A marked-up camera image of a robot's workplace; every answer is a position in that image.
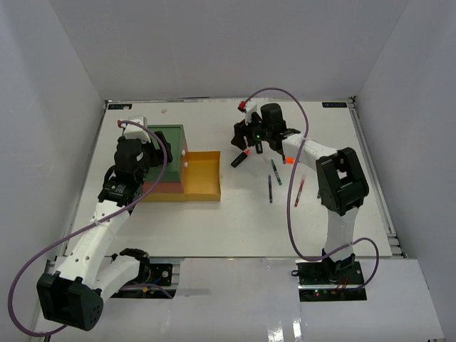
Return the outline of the green drawer cabinet box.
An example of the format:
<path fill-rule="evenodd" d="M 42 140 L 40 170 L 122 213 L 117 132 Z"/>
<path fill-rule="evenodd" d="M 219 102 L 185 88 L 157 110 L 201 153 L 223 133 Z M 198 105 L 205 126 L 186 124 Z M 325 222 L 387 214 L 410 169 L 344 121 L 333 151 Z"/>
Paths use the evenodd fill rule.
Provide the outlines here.
<path fill-rule="evenodd" d="M 148 125 L 156 135 L 161 132 L 170 144 L 172 161 L 154 190 L 143 202 L 186 202 L 185 183 L 188 161 L 188 147 L 183 125 Z"/>

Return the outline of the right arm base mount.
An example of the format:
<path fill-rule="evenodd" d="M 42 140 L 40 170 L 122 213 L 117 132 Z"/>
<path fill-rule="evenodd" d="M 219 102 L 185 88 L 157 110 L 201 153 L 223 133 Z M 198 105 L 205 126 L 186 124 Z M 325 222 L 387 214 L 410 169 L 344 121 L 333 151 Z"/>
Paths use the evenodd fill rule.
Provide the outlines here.
<path fill-rule="evenodd" d="M 321 262 L 301 262 L 296 264 L 291 275 L 298 280 L 301 303 L 367 300 L 365 289 L 355 291 L 364 283 L 358 261 L 337 275 L 331 274 Z"/>

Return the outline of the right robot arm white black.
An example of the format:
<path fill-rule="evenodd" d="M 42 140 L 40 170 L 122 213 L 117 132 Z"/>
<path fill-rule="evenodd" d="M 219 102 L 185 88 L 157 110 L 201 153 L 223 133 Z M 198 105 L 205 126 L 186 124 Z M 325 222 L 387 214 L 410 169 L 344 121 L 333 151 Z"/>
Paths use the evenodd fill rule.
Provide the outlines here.
<path fill-rule="evenodd" d="M 244 150 L 266 142 L 274 152 L 283 157 L 294 155 L 296 163 L 316 172 L 317 195 L 328 212 L 326 243 L 316 261 L 323 263 L 321 273 L 328 283 L 340 283 L 355 263 L 355 220 L 369 193 L 356 151 L 350 147 L 337 150 L 305 138 L 286 125 L 277 103 L 258 108 L 242 101 L 238 110 L 244 119 L 234 125 L 231 144 Z"/>

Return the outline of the yellow drawer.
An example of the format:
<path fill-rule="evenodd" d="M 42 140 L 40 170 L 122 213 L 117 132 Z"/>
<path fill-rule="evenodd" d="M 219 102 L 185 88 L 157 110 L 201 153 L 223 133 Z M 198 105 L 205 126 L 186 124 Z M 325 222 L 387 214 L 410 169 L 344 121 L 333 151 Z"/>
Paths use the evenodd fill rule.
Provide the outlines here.
<path fill-rule="evenodd" d="M 220 151 L 189 152 L 185 180 L 187 202 L 221 200 L 220 158 Z"/>

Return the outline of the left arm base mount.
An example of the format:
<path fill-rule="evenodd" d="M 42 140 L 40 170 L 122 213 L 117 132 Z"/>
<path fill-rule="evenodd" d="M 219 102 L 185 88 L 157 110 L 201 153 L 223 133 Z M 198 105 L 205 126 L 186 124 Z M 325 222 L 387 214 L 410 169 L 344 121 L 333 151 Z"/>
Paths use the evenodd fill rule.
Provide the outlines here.
<path fill-rule="evenodd" d="M 128 289 L 112 295 L 115 299 L 172 299 L 180 279 L 180 266 L 176 264 L 151 264 L 148 276 L 142 281 L 129 281 Z"/>

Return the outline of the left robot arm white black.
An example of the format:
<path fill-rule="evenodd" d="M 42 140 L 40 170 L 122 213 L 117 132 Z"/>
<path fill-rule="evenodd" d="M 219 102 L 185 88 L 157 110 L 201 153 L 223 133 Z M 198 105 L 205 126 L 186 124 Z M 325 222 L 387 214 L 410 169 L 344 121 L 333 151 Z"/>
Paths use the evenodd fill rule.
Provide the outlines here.
<path fill-rule="evenodd" d="M 114 293 L 129 281 L 144 284 L 150 278 L 147 253 L 142 250 L 126 249 L 109 266 L 101 264 L 141 198 L 149 169 L 172 161 L 170 144 L 161 131 L 142 138 L 124 132 L 114 161 L 105 174 L 90 229 L 60 266 L 37 282 L 43 317 L 49 321 L 89 331 Z"/>

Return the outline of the blue cap black highlighter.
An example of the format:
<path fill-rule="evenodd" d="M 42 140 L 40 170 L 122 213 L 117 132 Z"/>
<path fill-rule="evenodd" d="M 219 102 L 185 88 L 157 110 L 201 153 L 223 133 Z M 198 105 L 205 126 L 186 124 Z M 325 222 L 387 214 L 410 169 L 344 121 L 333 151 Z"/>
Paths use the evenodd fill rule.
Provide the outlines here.
<path fill-rule="evenodd" d="M 257 153 L 257 154 L 262 154 L 262 153 L 263 153 L 262 143 L 261 143 L 261 142 L 258 142 L 258 143 L 255 145 L 255 149 L 256 149 L 256 153 Z"/>

